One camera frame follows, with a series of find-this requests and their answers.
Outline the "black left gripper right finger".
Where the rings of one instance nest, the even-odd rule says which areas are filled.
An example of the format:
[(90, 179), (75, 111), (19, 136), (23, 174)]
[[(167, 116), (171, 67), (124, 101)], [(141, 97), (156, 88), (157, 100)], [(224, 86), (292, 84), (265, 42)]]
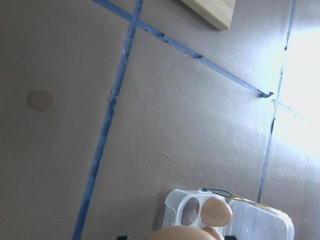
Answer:
[(238, 240), (236, 236), (234, 235), (226, 235), (224, 237), (225, 240)]

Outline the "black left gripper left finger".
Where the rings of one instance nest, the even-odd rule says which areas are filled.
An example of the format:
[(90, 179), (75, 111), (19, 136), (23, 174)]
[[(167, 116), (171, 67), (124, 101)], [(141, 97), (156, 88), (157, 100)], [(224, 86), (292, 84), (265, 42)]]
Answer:
[(127, 235), (118, 236), (116, 240), (129, 240), (129, 237)]

